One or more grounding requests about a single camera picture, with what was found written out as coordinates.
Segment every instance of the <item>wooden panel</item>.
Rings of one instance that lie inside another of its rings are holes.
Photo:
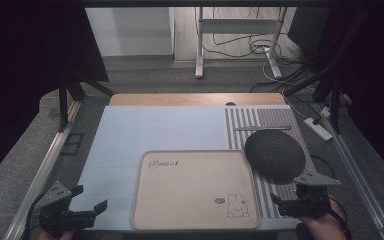
[[[117,105],[280,105],[285,104],[279,93],[170,93],[170,94],[116,94],[111,98],[110,106]]]

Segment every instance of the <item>table leg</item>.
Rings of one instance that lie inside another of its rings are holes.
[[[272,43],[270,45],[270,48],[265,48],[266,56],[269,61],[269,64],[275,79],[279,79],[282,77],[282,73],[279,70],[279,66],[277,65],[276,59],[274,57],[274,53],[276,50],[277,41],[279,40],[280,32],[282,31],[287,9],[288,9],[287,7],[280,8],[280,15],[276,24],[276,29],[274,31]]]
[[[196,69],[195,69],[195,77],[202,78],[203,76],[203,68],[204,68],[204,56],[203,56],[203,47],[202,47],[202,37],[203,37],[203,12],[204,8],[199,8],[199,18],[198,18],[198,48],[196,49]]]

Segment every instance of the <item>tray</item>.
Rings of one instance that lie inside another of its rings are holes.
[[[251,229],[260,223],[252,170],[241,150],[143,155],[132,225],[157,229]]]

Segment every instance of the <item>round cushion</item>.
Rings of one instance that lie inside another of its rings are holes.
[[[292,181],[305,167],[301,145],[280,130],[266,129],[251,134],[244,151],[254,170],[275,180]]]

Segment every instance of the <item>table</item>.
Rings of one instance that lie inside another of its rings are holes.
[[[235,132],[233,127],[249,124],[291,125],[285,132],[303,147],[306,169],[314,170],[294,114],[280,94],[116,94],[103,113],[79,180],[84,193],[73,199],[70,209],[80,211],[107,198],[109,207],[93,229],[137,233],[130,216],[145,152],[241,150],[251,132]],[[295,199],[294,184],[277,184],[258,174],[254,180],[263,220],[253,231],[294,229],[298,221],[281,217],[268,197],[274,192]]]

